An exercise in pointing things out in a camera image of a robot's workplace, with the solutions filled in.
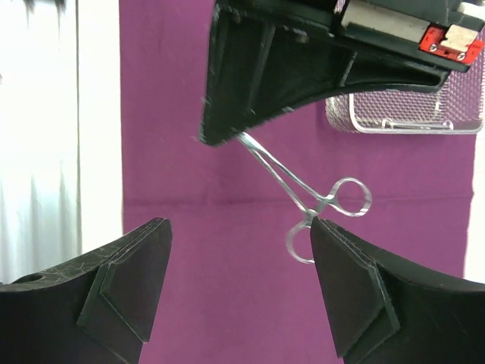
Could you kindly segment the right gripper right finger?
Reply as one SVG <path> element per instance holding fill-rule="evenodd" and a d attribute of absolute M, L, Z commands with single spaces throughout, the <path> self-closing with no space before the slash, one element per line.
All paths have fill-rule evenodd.
<path fill-rule="evenodd" d="M 346 363 L 482 363 L 484 285 L 426 268 L 314 218 L 311 248 Z"/>

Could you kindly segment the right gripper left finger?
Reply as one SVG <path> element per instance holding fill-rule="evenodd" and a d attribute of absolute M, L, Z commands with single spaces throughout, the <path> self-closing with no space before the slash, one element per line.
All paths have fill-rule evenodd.
<path fill-rule="evenodd" d="M 171 223 L 1 286 L 1 361 L 137 363 L 149 342 L 171 253 Z"/>

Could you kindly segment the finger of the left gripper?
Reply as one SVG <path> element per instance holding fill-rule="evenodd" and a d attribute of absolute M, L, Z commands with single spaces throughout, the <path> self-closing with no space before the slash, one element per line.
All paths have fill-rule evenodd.
<path fill-rule="evenodd" d="M 216 7 L 199 136 L 209 146 L 333 96 L 397 89 L 431 93 L 444 67 L 259 9 Z"/>

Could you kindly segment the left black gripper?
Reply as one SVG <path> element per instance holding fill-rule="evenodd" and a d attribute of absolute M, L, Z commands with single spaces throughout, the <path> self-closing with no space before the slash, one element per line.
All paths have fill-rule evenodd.
<path fill-rule="evenodd" d="M 322 32 L 342 46 L 466 72 L 482 52 L 482 1 L 221 1 L 240 16 Z"/>

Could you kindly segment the purple cloth wrap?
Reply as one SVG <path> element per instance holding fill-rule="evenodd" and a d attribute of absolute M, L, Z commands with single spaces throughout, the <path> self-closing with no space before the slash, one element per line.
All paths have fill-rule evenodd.
<path fill-rule="evenodd" d="M 210 1 L 120 3 L 124 226 L 171 221 L 173 245 L 143 363 L 335 363 L 313 266 L 285 247 L 301 214 L 243 146 L 199 142 Z M 252 131 L 321 193 L 374 197 L 325 217 L 449 275 L 484 278 L 484 136 L 362 135 L 313 104 Z"/>

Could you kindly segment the wire mesh instrument tray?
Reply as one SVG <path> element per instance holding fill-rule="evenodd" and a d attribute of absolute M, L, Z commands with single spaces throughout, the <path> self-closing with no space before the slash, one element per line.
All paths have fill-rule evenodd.
<path fill-rule="evenodd" d="M 435 93 L 382 91 L 326 100 L 337 130 L 366 134 L 476 134 L 484 126 L 484 57 Z"/>

